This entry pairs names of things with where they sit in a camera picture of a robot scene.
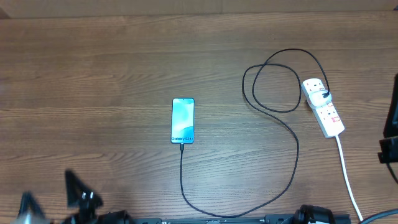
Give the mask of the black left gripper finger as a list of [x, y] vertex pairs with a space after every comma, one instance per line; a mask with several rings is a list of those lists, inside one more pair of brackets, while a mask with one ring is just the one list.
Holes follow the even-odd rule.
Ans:
[[31, 213], [40, 218], [45, 217], [43, 210], [31, 192], [24, 192], [21, 197], [18, 216], [22, 216], [26, 213]]
[[67, 207], [99, 208], [103, 206], [102, 198], [86, 186], [72, 171], [65, 171]]

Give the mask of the Galaxy S24+ smartphone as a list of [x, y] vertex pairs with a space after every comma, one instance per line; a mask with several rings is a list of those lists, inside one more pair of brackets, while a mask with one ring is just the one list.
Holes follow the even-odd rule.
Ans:
[[171, 138], [173, 144], [193, 144], [195, 127], [195, 100], [174, 98], [172, 101]]

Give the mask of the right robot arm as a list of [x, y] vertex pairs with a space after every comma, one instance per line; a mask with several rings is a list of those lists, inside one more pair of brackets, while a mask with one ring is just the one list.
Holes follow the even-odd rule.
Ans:
[[[377, 213], [368, 218], [363, 218], [358, 204], [354, 199], [354, 194], [349, 183], [343, 148], [339, 137], [339, 134], [345, 130], [345, 127], [334, 104], [332, 103], [331, 93], [329, 93], [328, 88], [324, 87], [322, 81], [317, 78], [305, 80], [301, 84], [301, 88], [309, 107], [312, 109], [315, 118], [318, 121], [324, 137], [334, 138], [336, 140], [346, 188], [354, 210], [359, 218], [359, 222], [371, 223], [384, 217], [396, 215], [397, 209], [395, 208]], [[379, 158], [379, 162], [386, 165], [392, 178], [397, 181], [397, 175], [391, 167], [392, 163], [397, 162], [397, 77], [394, 78], [392, 99], [384, 126], [383, 136], [384, 138], [379, 141], [381, 152], [379, 152], [377, 156]]]

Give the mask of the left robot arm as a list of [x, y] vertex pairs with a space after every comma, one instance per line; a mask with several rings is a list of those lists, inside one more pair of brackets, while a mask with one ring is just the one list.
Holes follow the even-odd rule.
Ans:
[[24, 192], [17, 218], [11, 224], [127, 224], [133, 223], [124, 210], [97, 215], [103, 206], [102, 198], [85, 185], [72, 170], [65, 171], [67, 206], [77, 207], [78, 212], [59, 222], [45, 217], [43, 210], [31, 192]]

